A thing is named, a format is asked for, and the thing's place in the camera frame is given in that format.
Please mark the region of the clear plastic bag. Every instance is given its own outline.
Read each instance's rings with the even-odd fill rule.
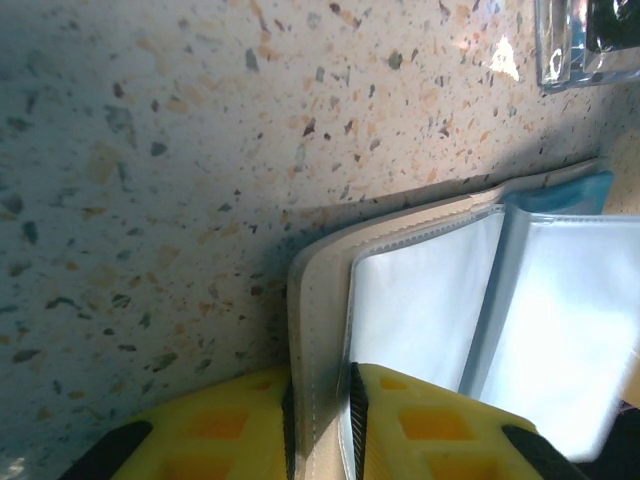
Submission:
[[[538,80],[550,92],[640,78],[640,4],[537,0]]]

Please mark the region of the speckled stone surface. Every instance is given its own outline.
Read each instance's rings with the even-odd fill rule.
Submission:
[[[640,90],[541,95],[527,1],[0,1],[0,478],[287,361],[293,256],[611,154]]]

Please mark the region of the terrazzo countertop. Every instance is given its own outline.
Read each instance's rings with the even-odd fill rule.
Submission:
[[[524,0],[2,0],[0,51],[2,479],[286,362],[339,227],[597,152],[640,202],[639,88],[542,95]]]

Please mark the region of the yellow plastic object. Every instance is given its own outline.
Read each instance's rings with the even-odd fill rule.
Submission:
[[[366,431],[364,480],[543,478],[502,431],[536,433],[527,420],[384,367],[357,369],[368,403],[354,424],[354,434]]]
[[[289,369],[245,375],[132,418],[153,430],[113,480],[286,480]]]

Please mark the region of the black rubber edge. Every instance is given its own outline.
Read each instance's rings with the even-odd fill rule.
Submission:
[[[282,426],[284,429],[284,455],[287,467],[287,479],[293,480],[296,469],[296,423],[293,403],[293,383],[289,381],[287,391],[282,398]]]
[[[146,421],[123,425],[108,432],[59,480],[109,480],[151,433]]]
[[[351,430],[353,432],[353,452],[356,464],[356,480],[364,478],[364,456],[367,446],[367,414],[369,399],[356,362],[351,364],[349,392],[351,407]]]
[[[515,425],[502,432],[544,480],[588,480],[546,438]]]

